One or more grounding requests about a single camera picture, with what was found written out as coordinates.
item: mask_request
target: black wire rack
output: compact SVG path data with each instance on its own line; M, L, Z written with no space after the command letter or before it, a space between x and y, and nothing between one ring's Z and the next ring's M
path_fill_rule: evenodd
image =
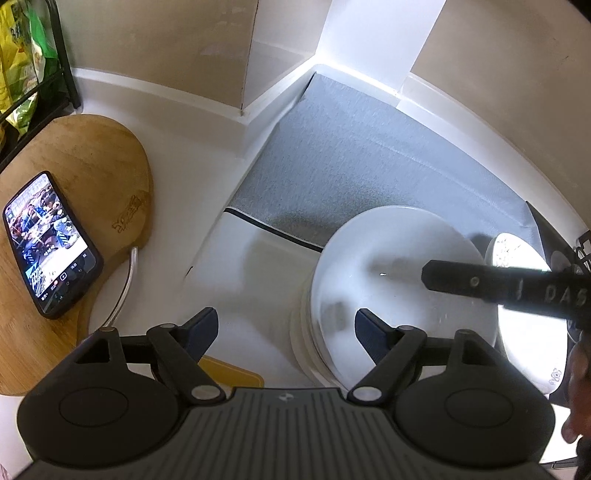
M69 113L68 110L70 108L76 109L82 104L80 101L80 95L76 89L76 84L74 83L70 62L68 61L57 4L55 0L45 0L45 2L49 11L51 30L53 32L53 40L59 64L54 73L47 78L44 78L42 82L25 93L17 102L13 103L8 110L0 115L0 122L5 126L6 135L6 144L2 151L0 151L0 172L7 167L25 145L28 144L49 122L54 118ZM53 94L45 96L41 95L43 89L48 89L49 86L56 87ZM31 118L29 129L23 136L19 137L15 128L9 128L6 119L8 115L37 92L40 94L38 95L37 107Z

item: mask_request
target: yellow snack package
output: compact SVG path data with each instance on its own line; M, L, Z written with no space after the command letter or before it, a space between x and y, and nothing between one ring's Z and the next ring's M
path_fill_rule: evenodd
M28 9L25 0L9 0L0 5L0 112L4 113L25 93L37 85L31 51ZM37 106L37 92L17 107L7 121L26 133Z

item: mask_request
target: snack bag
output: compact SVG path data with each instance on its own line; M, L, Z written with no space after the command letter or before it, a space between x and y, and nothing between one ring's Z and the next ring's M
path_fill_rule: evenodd
M24 0L8 0L0 5L0 112L4 113L25 93L34 88L37 72L33 62L29 21ZM37 106L37 93L17 107L7 118L19 134L26 133Z
M46 76L57 71L59 62L57 52L47 42L45 29L37 13L30 4L28 5L27 17L31 32L31 51L33 53L33 66L37 74L37 81L41 83Z

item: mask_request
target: gray dish drying mat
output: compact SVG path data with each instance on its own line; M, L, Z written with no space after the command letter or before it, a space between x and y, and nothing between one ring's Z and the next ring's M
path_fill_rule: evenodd
M321 250L341 225L383 205L429 210L483 255L509 232L544 256L527 204L505 183L391 105L318 74L226 211Z

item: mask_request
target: round wooden board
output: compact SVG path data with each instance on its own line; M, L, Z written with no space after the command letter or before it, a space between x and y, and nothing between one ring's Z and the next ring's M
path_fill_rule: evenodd
M23 395L87 335L101 285L148 241L150 165L135 136L97 115L57 118L0 174L0 208L43 170L54 177L105 260L97 282L58 320L37 312L18 271L8 235L0 232L0 394Z

